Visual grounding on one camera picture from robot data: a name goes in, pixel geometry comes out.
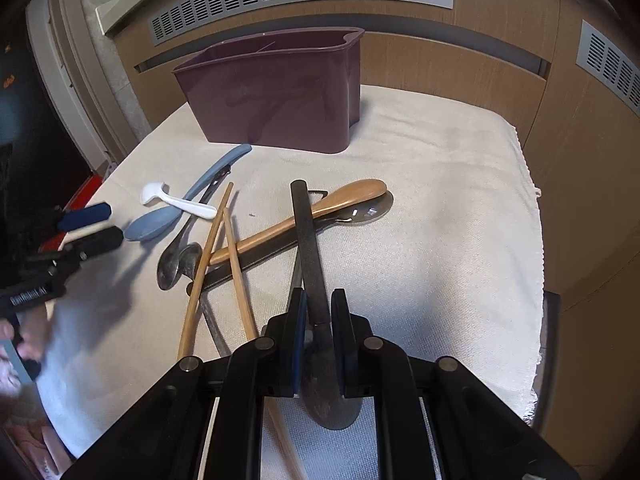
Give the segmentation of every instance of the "white plastic utensil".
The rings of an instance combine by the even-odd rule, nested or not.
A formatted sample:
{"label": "white plastic utensil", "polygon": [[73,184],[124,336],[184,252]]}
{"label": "white plastic utensil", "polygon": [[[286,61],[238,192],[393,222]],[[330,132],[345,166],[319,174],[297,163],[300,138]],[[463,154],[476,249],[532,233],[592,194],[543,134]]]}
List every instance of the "white plastic utensil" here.
{"label": "white plastic utensil", "polygon": [[211,220],[218,212],[215,207],[210,205],[191,202],[190,200],[183,200],[181,198],[176,198],[175,196],[167,195],[167,193],[162,190],[163,187],[164,182],[149,182],[148,184],[145,184],[140,192],[140,203],[145,205],[153,199],[159,198],[169,205],[200,218],[204,218],[205,220]]}

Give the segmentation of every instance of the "white tablecloth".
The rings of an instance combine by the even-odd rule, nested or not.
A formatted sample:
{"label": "white tablecloth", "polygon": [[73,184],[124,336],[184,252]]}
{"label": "white tablecloth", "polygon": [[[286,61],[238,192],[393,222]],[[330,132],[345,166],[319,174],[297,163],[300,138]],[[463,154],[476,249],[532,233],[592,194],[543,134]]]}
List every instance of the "white tablecloth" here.
{"label": "white tablecloth", "polygon": [[[148,211],[138,201],[145,183],[164,181],[181,196],[230,147],[209,144],[184,105],[142,141],[92,202],[109,202],[112,221],[125,227]],[[530,415],[542,320],[542,233],[514,128],[460,102],[363,86],[362,118],[344,152],[257,146],[234,164],[236,234],[247,237],[291,216],[289,183],[296,178],[329,191],[360,178],[387,183],[395,203],[384,218],[320,235],[329,293],[345,288],[352,311],[368,317],[376,334],[416,357],[457,357],[520,416]],[[156,265],[181,225],[164,238],[124,242],[88,261],[55,305],[38,386],[75,455],[175,363],[188,280],[163,292]],[[198,221],[190,240],[204,244],[208,229]],[[284,311],[293,258],[289,251],[246,274],[258,327]],[[232,284],[209,299],[235,349],[245,339]],[[195,353],[217,357],[204,320]],[[296,400],[279,402],[310,478],[377,477],[372,402],[342,432],[318,428]],[[263,447],[263,476],[285,478],[269,431]],[[330,459],[327,449],[336,450]]]}

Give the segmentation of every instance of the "silver bolt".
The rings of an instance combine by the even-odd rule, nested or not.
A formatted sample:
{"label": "silver bolt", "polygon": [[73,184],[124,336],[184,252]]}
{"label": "silver bolt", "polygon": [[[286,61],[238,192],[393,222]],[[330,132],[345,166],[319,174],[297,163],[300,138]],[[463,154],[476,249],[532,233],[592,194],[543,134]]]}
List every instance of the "silver bolt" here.
{"label": "silver bolt", "polygon": [[458,369],[458,361],[453,357],[443,357],[438,361],[438,366],[446,372],[455,372]]}
{"label": "silver bolt", "polygon": [[259,337],[254,344],[258,350],[268,350],[273,347],[275,342],[270,337]]}
{"label": "silver bolt", "polygon": [[192,355],[180,359],[180,370],[183,372],[193,372],[198,366],[200,362]]}
{"label": "silver bolt", "polygon": [[375,336],[367,337],[364,340],[364,346],[369,350],[380,350],[383,344],[384,344],[384,341],[382,341],[382,339],[380,339],[379,337],[375,337]]}

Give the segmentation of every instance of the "red object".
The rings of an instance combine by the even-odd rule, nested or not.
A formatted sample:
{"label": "red object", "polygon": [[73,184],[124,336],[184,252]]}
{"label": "red object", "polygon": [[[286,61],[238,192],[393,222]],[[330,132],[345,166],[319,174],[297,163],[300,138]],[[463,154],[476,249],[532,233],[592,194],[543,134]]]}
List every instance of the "red object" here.
{"label": "red object", "polygon": [[[75,211],[76,209],[82,209],[85,207],[91,197],[98,191],[98,188],[102,185],[102,177],[97,174],[93,174],[87,180],[84,181],[84,184],[80,186],[80,189],[76,191],[75,195],[71,197],[71,200],[66,205],[66,211]],[[62,240],[65,237],[64,233],[59,233],[53,238],[50,238],[46,242],[44,242],[40,251],[57,251],[60,245],[62,244]]]}
{"label": "red object", "polygon": [[362,28],[222,41],[174,68],[209,142],[338,153],[360,119]]}

